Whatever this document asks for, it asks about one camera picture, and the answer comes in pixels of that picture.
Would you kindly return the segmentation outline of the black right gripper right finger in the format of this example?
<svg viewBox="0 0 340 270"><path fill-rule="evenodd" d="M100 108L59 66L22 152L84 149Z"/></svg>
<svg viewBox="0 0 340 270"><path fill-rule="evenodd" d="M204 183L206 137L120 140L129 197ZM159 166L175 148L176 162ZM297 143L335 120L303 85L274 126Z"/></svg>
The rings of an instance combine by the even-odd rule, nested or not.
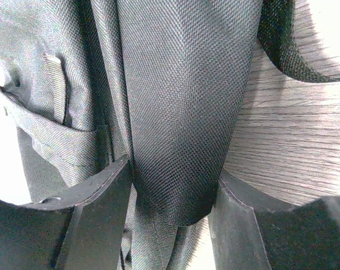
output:
<svg viewBox="0 0 340 270"><path fill-rule="evenodd" d="M217 269L340 269L340 196L295 206L222 172L208 221Z"/></svg>

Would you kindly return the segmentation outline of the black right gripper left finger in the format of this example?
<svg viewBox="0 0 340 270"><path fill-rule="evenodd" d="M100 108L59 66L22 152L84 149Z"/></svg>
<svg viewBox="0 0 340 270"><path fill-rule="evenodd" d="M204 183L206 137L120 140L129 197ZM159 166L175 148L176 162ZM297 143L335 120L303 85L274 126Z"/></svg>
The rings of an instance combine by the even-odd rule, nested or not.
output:
<svg viewBox="0 0 340 270"><path fill-rule="evenodd" d="M0 269L116 269L131 178L122 156L38 203L0 200Z"/></svg>

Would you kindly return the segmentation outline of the black fabric backpack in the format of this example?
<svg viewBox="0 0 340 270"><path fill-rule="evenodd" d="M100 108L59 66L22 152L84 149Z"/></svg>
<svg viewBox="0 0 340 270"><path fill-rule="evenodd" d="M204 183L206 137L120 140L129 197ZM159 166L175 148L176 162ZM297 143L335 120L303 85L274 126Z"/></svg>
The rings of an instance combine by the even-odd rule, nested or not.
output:
<svg viewBox="0 0 340 270"><path fill-rule="evenodd" d="M127 156L116 269L217 269L222 172L340 196L340 1L0 1L0 107L26 204Z"/></svg>

